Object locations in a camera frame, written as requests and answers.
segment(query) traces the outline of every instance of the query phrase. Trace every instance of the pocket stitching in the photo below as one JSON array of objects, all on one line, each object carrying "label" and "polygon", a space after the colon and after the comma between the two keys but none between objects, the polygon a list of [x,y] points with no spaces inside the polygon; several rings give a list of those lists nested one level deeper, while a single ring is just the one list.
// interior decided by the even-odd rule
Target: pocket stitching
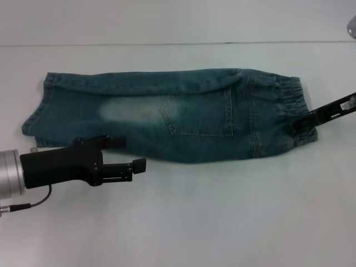
[{"label": "pocket stitching", "polygon": [[226,130],[216,131],[178,131],[176,127],[170,122],[168,114],[165,112],[165,108],[176,99],[176,95],[173,95],[164,106],[160,109],[160,112],[167,124],[168,129],[172,135],[204,135],[204,136],[233,136],[233,104],[231,100],[231,86],[225,91],[225,118],[227,119],[227,132]]}]

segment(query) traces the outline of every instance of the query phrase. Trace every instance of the denim shorts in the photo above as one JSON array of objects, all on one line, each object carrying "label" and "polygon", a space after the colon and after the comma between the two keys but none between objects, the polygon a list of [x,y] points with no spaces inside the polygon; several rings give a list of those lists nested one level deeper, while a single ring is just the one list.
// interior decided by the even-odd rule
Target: denim shorts
[{"label": "denim shorts", "polygon": [[118,152],[179,162],[268,157],[318,139],[289,135],[308,114],[299,78],[242,69],[48,73],[41,104],[23,124],[38,147],[77,137],[124,136]]}]

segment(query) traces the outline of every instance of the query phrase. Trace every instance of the robotic arm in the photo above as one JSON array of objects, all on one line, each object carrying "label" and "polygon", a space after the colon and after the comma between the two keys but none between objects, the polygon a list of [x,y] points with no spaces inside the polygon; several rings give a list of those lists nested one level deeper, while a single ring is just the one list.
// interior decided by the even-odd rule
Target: robotic arm
[{"label": "robotic arm", "polygon": [[92,139],[77,138],[73,145],[30,154],[19,155],[17,150],[0,152],[0,199],[20,196],[24,189],[50,186],[48,195],[36,204],[0,206],[0,217],[5,212],[29,209],[48,199],[52,184],[82,180],[91,186],[106,182],[130,182],[132,174],[146,171],[146,159],[126,164],[104,164],[101,150],[124,147],[125,138],[107,135]]}]

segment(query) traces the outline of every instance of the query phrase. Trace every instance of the faded patch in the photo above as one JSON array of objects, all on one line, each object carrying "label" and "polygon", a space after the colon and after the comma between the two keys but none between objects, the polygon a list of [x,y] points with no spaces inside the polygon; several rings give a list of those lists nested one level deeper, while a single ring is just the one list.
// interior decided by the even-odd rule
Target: faded patch
[{"label": "faded patch", "polygon": [[167,96],[115,97],[101,106],[100,116],[106,121],[162,122],[160,108],[167,99]]}]

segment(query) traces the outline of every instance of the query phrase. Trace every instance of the back pocket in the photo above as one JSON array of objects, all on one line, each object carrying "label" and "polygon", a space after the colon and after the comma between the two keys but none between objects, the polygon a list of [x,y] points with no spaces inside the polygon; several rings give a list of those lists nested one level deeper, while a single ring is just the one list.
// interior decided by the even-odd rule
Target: back pocket
[{"label": "back pocket", "polygon": [[198,95],[174,95],[161,113],[173,135],[233,135],[231,87]]}]

